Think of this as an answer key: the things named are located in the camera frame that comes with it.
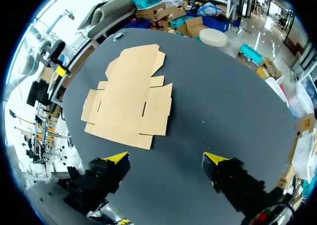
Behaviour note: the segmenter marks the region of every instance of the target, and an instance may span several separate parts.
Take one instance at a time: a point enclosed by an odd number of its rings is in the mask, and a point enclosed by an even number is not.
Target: round white cushion
[[[227,45],[228,37],[221,31],[206,28],[199,32],[200,40],[210,46],[221,48]]]

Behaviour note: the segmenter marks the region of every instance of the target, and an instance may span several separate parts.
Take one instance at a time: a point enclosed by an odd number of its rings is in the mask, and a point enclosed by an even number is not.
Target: cardboard box
[[[164,136],[172,84],[152,77],[164,58],[156,44],[123,50],[106,69],[108,81],[88,93],[81,115],[85,132],[142,149],[150,149],[153,135]]]
[[[157,20],[161,20],[163,18],[168,17],[171,13],[176,12],[177,11],[177,7],[176,6],[171,6],[168,8],[163,8],[160,9],[156,14],[155,14],[155,18]]]
[[[295,171],[292,165],[288,165],[286,172],[282,173],[279,180],[286,182],[286,186],[288,187],[295,176]]]
[[[216,6],[221,9],[221,12],[222,12],[223,14],[226,14],[226,13],[227,13],[227,6],[226,6],[226,5],[217,4]]]
[[[264,58],[261,66],[263,66],[275,80],[282,76],[282,72],[280,72],[274,62],[267,57]]]
[[[168,28],[165,29],[165,32],[168,32],[168,33],[171,33],[171,34],[175,34],[176,30],[172,29],[171,27],[168,27]]]
[[[183,25],[178,26],[177,32],[179,32],[179,33],[181,33],[181,34],[185,34],[185,35],[188,36],[186,24],[183,24]]]
[[[315,127],[315,116],[314,114],[308,114],[303,118],[296,120],[296,137],[306,136],[311,133]]]
[[[185,10],[176,8],[176,9],[173,9],[173,11],[167,16],[167,20],[168,22],[170,22],[174,19],[177,19],[185,15],[186,15]]]
[[[314,130],[314,127],[315,127],[315,116],[312,113],[306,115],[303,118],[298,118],[296,120],[296,124],[295,124],[296,134],[293,139],[291,152],[287,159],[288,163],[292,163],[298,138],[302,136],[306,136],[307,134],[311,133]]]
[[[144,10],[137,10],[135,15],[137,18],[146,18],[149,19],[151,21],[155,21],[155,14],[164,9],[166,7],[165,3],[160,3],[156,6],[153,6],[152,8],[149,9],[144,9]]]
[[[199,32],[201,30],[208,28],[207,26],[203,25],[202,17],[190,18],[187,19],[185,22],[187,28],[187,35],[191,38],[198,37]]]

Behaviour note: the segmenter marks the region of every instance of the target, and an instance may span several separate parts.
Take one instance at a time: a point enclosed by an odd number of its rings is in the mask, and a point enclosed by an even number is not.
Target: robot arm
[[[64,16],[68,16],[72,20],[75,19],[74,15],[66,9],[62,15],[59,15],[56,18],[53,24],[46,31],[46,34],[49,34],[52,28]],[[24,47],[27,51],[26,63],[24,67],[20,69],[18,75],[10,77],[4,93],[3,100],[5,102],[9,100],[12,91],[18,86],[18,84],[20,84],[27,77],[34,75],[37,72],[40,62],[42,62],[45,66],[48,67],[57,67],[57,65],[60,65],[60,62],[55,60],[64,49],[65,43],[61,40],[58,40],[51,47],[50,41],[46,40],[38,32],[38,30],[35,27],[33,27],[24,40]],[[46,52],[50,54],[48,59],[43,58]]]
[[[264,191],[264,181],[258,181],[243,169],[237,158],[227,159],[212,153],[203,154],[202,167],[217,193],[222,192],[236,211],[245,216],[241,225],[277,224],[276,219],[292,199],[281,188]]]

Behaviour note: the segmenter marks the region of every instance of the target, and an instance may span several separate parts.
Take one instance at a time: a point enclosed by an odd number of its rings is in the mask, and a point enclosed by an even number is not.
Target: desk
[[[95,157],[129,151],[131,170],[108,199],[140,225],[237,225],[237,213],[204,174],[203,152],[237,157],[272,190],[287,163],[295,120],[275,92],[254,72],[220,50],[166,32],[126,29],[106,39],[69,84],[63,107],[74,145],[85,166]],[[173,83],[166,136],[143,150],[85,133],[80,120],[89,89],[105,80],[109,62],[125,48],[159,44],[166,53],[164,83]]]

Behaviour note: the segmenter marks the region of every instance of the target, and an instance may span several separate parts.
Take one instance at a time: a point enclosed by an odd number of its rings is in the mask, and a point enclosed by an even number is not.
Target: tiled floor
[[[277,30],[271,19],[261,19],[257,15],[252,15],[252,18],[242,19],[239,29],[232,28],[231,31],[226,32],[229,41],[227,46],[221,50],[236,57],[243,43],[250,45],[264,57],[274,61],[276,67],[284,75],[284,87],[289,89],[292,87],[289,65],[293,61],[294,55],[284,45],[283,34],[285,33]]]
[[[292,84],[289,81],[289,67],[288,63],[294,56],[283,44],[281,33],[267,21],[254,15],[252,19],[243,19],[242,28],[239,30],[233,28],[226,32],[229,38],[228,45],[220,50],[224,51],[232,57],[236,57],[241,45],[247,43],[263,56],[270,58],[284,75],[283,85],[290,88]],[[64,120],[59,119],[56,124],[56,131],[61,135],[67,135],[68,129]],[[83,170],[81,159],[77,153],[76,148],[69,148],[66,139],[57,139],[54,152],[60,153],[61,156],[52,156],[48,162],[49,171],[67,171],[67,166],[74,166]]]

